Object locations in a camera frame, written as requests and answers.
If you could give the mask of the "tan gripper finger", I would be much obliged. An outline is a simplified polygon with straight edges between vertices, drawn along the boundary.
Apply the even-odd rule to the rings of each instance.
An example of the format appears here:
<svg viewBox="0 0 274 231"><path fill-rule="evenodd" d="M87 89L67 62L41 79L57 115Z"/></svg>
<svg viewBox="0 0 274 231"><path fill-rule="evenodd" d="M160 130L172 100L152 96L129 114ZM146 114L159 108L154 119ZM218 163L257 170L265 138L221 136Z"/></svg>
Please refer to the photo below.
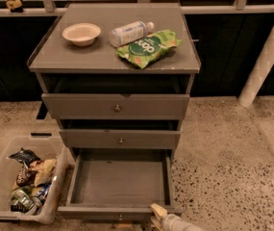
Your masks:
<svg viewBox="0 0 274 231"><path fill-rule="evenodd" d="M167 210L157 203L151 204L150 209L152 210L156 218L164 218L167 215Z"/></svg>
<svg viewBox="0 0 274 231"><path fill-rule="evenodd" d="M162 231L162 221L159 218L151 218L151 222L154 228L158 231Z"/></svg>

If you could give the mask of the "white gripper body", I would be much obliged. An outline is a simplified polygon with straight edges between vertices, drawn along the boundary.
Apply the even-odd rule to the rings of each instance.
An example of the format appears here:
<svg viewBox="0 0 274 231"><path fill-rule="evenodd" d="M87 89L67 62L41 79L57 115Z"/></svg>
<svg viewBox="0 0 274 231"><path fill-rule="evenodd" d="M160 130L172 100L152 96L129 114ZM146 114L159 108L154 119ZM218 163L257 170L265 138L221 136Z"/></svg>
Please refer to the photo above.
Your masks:
<svg viewBox="0 0 274 231"><path fill-rule="evenodd" d="M190 224L180 217L169 214L162 219L163 231L190 231Z"/></svg>

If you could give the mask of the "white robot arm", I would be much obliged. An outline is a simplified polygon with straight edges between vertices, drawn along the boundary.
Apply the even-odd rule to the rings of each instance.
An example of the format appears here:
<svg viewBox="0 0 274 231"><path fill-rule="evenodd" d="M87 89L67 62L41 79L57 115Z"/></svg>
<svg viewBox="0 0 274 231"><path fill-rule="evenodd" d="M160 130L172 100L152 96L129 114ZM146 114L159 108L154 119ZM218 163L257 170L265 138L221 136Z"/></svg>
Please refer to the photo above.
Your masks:
<svg viewBox="0 0 274 231"><path fill-rule="evenodd" d="M157 203L151 204L150 209L154 213L151 221L159 231L205 231L175 214L169 214L165 208Z"/></svg>

